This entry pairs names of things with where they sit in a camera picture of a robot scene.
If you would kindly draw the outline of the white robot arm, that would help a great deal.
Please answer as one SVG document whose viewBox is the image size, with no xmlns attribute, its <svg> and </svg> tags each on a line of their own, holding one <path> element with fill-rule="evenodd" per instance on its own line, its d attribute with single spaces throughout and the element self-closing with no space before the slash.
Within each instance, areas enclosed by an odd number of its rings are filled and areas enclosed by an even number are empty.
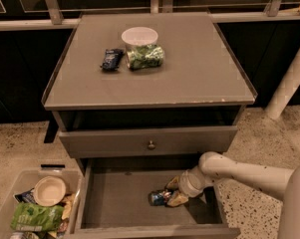
<svg viewBox="0 0 300 239">
<path fill-rule="evenodd" d="M 265 111 L 278 119 L 300 86 L 300 48 Z M 278 239 L 300 239 L 300 166 L 295 169 L 237 162 L 219 153 L 204 153 L 198 165 L 172 179 L 167 201 L 176 207 L 198 196 L 221 179 L 233 179 L 283 202 Z"/>
</svg>

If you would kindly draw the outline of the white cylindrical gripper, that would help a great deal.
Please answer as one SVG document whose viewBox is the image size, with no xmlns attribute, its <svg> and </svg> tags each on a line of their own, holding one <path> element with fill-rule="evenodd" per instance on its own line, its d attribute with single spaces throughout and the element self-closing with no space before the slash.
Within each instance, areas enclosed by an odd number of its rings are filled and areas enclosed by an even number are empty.
<svg viewBox="0 0 300 239">
<path fill-rule="evenodd" d="M 181 176 L 174 177 L 166 186 L 166 189 L 175 190 L 167 201 L 169 207 L 177 207 L 188 201 L 188 197 L 196 197 L 206 187 L 213 185 L 212 180 L 202 173 L 198 167 L 188 169 Z"/>
</svg>

